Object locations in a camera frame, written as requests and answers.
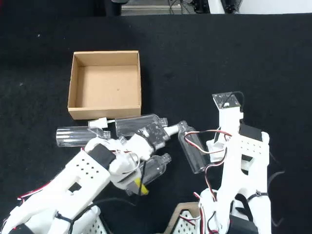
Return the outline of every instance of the floor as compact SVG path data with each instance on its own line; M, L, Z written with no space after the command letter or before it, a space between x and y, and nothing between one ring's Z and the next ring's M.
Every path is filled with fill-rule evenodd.
M122 6L121 14L135 15L185 15L196 14L190 0L129 0Z

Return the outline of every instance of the white plastic part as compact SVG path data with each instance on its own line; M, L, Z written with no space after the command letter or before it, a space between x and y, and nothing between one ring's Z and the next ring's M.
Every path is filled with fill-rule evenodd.
M47 209L39 214L32 216L25 225L34 233L34 234L47 234L51 223L56 214L55 209ZM82 231L94 223L100 214L100 209L97 206L92 207L88 210L80 219L78 219L73 226L73 234L88 233Z
M219 233L225 234L229 226L231 202L237 193L246 198L256 191L267 192L267 166L269 164L269 145L265 142L235 134L227 143L227 157L224 162L221 187L217 193L216 219ZM241 170L241 155L253 159L248 167L248 175ZM268 196L255 197L249 202L253 222L259 234L271 233L271 203Z
M176 124L170 127L164 127L164 130L169 136L172 136L173 134L176 134L179 132L179 126Z
M238 105L223 108L216 99L214 101L219 110L219 126L222 131L230 133L232 137L224 137L220 134L218 139L206 142L209 151L222 150L227 147L227 155L224 161L221 187L217 192L217 202L211 204L212 196L206 196L202 192L201 202L205 214L210 217L216 211L210 222L218 229L219 234L225 234L229 228L229 214L231 202L234 201L232 215L247 219L243 214L236 212L235 207L242 207L241 202L236 201L235 196L240 193L246 198L257 191L267 193L267 166L269 164L269 135L262 132L262 141L241 136L239 132L240 119L243 113ZM225 152L210 155L212 162L219 161ZM251 157L251 161L242 160L242 155ZM271 202L268 196L257 196L249 201L249 207L253 215L253 222L258 228L259 234L271 233Z
M136 155L142 160L148 160L153 153L153 148L143 137L134 134L124 145L124 147Z
M102 224L99 217L96 220L88 225L82 232L82 234L108 234L108 230L105 230L104 225Z
M42 191L32 195L11 212L2 234L8 234L17 225L51 208L64 217L73 219L109 181L109 172L86 152L80 151ZM67 196L68 189L74 183L78 183L81 188L72 196ZM69 226L69 222L54 218L48 234L66 234Z
M183 211L181 215L186 218L193 218L189 211ZM184 219L179 218L171 233L172 234L195 234L197 233L199 222L197 222L197 220L192 221L192 222L195 224L195 226L188 223Z
M88 122L89 128L107 128L109 123L113 123L115 120L107 120L106 117L91 120Z
M126 190L127 186L135 178L141 177L137 159L134 153L119 153L116 155L116 159L110 164L109 172L111 174L111 182L117 188Z

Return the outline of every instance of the white wall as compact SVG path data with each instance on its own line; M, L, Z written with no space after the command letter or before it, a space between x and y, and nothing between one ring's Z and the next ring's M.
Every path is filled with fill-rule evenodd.
M240 14L311 13L312 0L242 0Z

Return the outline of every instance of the transparent plastic piece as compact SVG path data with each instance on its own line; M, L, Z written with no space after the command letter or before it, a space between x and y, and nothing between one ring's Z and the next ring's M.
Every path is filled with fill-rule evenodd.
M147 185L152 181L154 181L159 176L161 176L166 171L167 164L169 162L171 162L171 157L169 154L164 154L162 156L154 155L149 160L147 160L143 184ZM141 173L143 172L143 165L144 162L142 162L139 166ZM128 185L126 193L128 195L132 194L138 195L138 189L139 189L138 185L133 181Z
M160 121L155 121L136 131L136 134L145 138L154 150L160 149L166 145L170 139Z
M117 137L131 137L138 129L143 128L155 121L158 121L162 127L168 126L168 121L166 118L159 118L155 114L116 119L116 135Z
M189 162L189 165L191 166L193 173L195 174L200 173L208 165L209 156L202 153L197 148L195 148L194 146L190 145L185 141L184 139L185 133L195 131L194 128L188 126L187 122L185 121L180 122L178 126L179 126L178 139L184 151L184 154ZM187 138L203 149L203 145L198 137L198 134L190 134L187 136Z
M59 147L82 147L95 137L108 140L111 138L111 132L100 128L90 129L88 126L59 127L56 132Z

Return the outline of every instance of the bottle neck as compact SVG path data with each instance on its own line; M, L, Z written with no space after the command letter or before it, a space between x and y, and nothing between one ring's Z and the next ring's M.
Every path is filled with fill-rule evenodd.
M167 165L169 162L171 162L171 157L169 154L164 154L159 157L159 163Z

